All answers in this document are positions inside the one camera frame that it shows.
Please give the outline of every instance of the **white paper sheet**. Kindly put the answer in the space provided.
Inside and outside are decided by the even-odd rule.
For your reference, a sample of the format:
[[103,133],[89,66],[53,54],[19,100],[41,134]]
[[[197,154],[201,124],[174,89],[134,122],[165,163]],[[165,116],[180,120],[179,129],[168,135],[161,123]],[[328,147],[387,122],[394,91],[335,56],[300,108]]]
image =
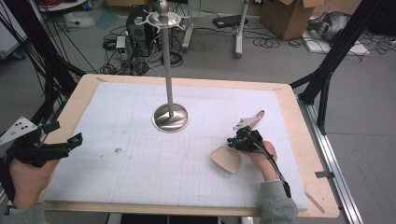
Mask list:
[[232,175],[209,155],[235,136],[240,119],[263,109],[255,128],[275,145],[293,200],[308,208],[274,92],[174,86],[173,94],[191,122],[179,133],[162,133],[151,116],[167,103],[165,86],[101,83],[76,129],[83,144],[61,160],[45,199],[257,207],[262,175],[249,158]]

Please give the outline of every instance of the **metal pole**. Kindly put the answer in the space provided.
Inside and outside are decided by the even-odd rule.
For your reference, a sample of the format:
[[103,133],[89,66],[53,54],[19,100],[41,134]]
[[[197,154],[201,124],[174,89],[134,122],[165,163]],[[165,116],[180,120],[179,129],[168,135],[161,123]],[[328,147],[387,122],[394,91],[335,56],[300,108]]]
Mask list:
[[169,118],[172,118],[174,116],[174,106],[172,97],[171,60],[169,53],[168,28],[161,29],[161,33],[163,35],[163,65],[165,66],[165,81],[166,93],[168,97]]

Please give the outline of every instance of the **metal rod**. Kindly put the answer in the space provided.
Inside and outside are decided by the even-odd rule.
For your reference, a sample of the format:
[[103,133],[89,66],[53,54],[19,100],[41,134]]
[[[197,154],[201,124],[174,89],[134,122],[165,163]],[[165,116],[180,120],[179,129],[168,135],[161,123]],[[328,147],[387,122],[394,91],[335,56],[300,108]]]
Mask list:
[[171,79],[171,60],[169,53],[169,34],[168,28],[161,29],[163,36],[163,64],[165,66],[166,93],[168,97],[169,118],[174,116],[173,97],[172,97],[172,79]]
[[244,6],[242,8],[242,14],[239,17],[239,28],[238,28],[238,35],[242,35],[242,32],[244,31],[244,25],[245,25],[245,17],[247,16],[248,13],[248,0],[245,0]]

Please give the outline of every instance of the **cable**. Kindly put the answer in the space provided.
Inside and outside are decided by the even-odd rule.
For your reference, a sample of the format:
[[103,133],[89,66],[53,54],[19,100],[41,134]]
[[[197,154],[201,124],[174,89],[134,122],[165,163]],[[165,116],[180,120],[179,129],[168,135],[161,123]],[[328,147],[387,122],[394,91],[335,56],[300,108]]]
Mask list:
[[38,4],[42,7],[57,7],[63,0],[38,0]]

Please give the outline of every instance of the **human hand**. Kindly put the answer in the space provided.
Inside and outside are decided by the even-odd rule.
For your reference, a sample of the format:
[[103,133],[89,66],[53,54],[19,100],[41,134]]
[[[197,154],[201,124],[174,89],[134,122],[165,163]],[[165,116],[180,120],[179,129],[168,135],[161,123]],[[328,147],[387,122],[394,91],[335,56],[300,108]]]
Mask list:
[[50,177],[59,160],[47,161],[41,167],[34,167],[18,160],[9,165],[12,182],[15,187],[14,207],[28,208],[38,203],[41,191],[50,182]]
[[[274,161],[276,161],[277,155],[274,145],[268,141],[262,141],[262,143],[264,144],[267,151],[273,155]],[[277,175],[276,170],[274,169],[271,162],[264,154],[260,153],[259,150],[256,152],[241,152],[250,157],[253,164],[262,172],[262,177],[264,177],[264,180],[279,179],[279,176]]]

